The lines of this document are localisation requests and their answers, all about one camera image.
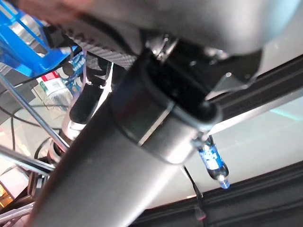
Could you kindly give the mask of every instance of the cable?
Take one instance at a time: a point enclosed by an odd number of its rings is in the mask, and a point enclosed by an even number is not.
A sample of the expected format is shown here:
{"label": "cable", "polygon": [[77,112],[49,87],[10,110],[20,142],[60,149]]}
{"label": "cable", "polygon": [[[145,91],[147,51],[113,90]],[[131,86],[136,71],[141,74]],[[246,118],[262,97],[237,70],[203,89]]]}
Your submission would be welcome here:
{"label": "cable", "polygon": [[[48,72],[46,72],[46,73],[44,73],[44,74],[42,74],[42,75],[39,75],[39,76],[36,76],[36,77],[32,77],[32,78],[30,78],[30,79],[27,79],[27,80],[25,80],[25,81],[23,81],[23,82],[21,82],[21,83],[15,85],[14,87],[19,87],[19,86],[21,86],[21,85],[23,85],[23,84],[29,83],[29,82],[31,82],[31,81],[33,81],[33,80],[36,80],[37,78],[39,78],[39,77],[41,77],[41,76],[43,76],[43,75],[46,75],[46,74],[48,74],[48,73],[50,73],[50,72],[52,72],[52,71],[54,71],[54,70],[60,68],[60,67],[62,66],[62,64],[66,61],[66,59],[63,60],[63,61],[61,62],[61,64],[58,65],[56,68],[54,68],[54,69],[52,69],[52,70],[50,70],[50,71],[48,71]],[[4,93],[6,93],[6,92],[7,92],[7,90],[2,91],[2,92],[0,93],[0,97],[1,97]],[[66,107],[66,106],[64,106],[64,105],[36,105],[36,107],[42,107],[42,106],[45,106],[45,107],[48,107],[48,106],[49,106],[49,107],[51,107],[51,106]],[[18,111],[21,110],[21,109],[22,109],[22,108],[19,108],[19,109],[17,109],[14,113],[10,113],[10,112],[7,111],[6,109],[4,109],[2,106],[0,106],[0,111],[4,112],[4,113],[7,114],[8,116],[10,116],[10,126],[11,126],[11,136],[12,136],[13,151],[16,151],[16,138],[15,138],[15,131],[14,131],[14,118],[15,118],[16,120],[19,120],[19,121],[21,121],[21,122],[24,122],[24,123],[33,125],[33,126],[35,126],[35,127],[40,127],[39,124],[36,124],[36,123],[33,123],[33,122],[29,122],[29,121],[27,121],[27,120],[24,120],[24,119],[22,119],[22,118],[19,118],[19,117],[15,116],[16,112],[18,112]]]}
{"label": "cable", "polygon": [[11,138],[13,141],[13,151],[16,151],[16,141],[15,141],[15,130],[14,130],[14,118],[10,118],[10,129],[11,129]]}
{"label": "cable", "polygon": [[193,178],[189,174],[189,171],[187,170],[187,168],[185,166],[183,166],[183,169],[184,169],[185,173],[187,174],[188,178],[190,179],[190,181],[193,185],[194,191],[197,195],[198,210],[196,210],[196,217],[197,217],[198,220],[201,221],[201,220],[206,218],[206,214],[203,211],[203,206],[202,206],[203,195],[200,192],[200,190],[198,189],[198,187],[197,187],[196,183],[194,182]]}
{"label": "cable", "polygon": [[[65,105],[32,105],[32,107],[66,107],[66,106]],[[11,136],[12,136],[12,143],[13,143],[13,151],[16,151],[15,131],[14,131],[14,116],[19,110],[22,110],[22,109],[23,108],[21,107],[21,108],[15,110],[13,113],[9,113],[10,114],[10,128],[11,128]],[[31,123],[31,125],[41,127],[40,125],[34,124],[34,123]]]}
{"label": "cable", "polygon": [[48,137],[47,139],[45,139],[37,148],[35,154],[34,154],[34,159],[38,159],[39,153],[42,149],[42,147],[49,141],[50,137]]}

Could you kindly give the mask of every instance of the carbon fiber part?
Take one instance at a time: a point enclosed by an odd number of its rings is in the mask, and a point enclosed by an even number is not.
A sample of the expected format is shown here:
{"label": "carbon fiber part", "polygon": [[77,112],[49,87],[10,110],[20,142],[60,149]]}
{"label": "carbon fiber part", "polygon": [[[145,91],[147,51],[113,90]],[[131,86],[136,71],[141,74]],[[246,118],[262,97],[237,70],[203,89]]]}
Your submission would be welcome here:
{"label": "carbon fiber part", "polygon": [[81,41],[73,37],[70,38],[82,49],[87,50],[88,52],[91,52],[98,57],[104,58],[105,60],[113,62],[114,64],[125,68],[126,70],[129,69],[132,66],[133,62],[137,59],[135,55],[111,51],[109,49],[101,47],[100,44],[89,44],[85,41]]}

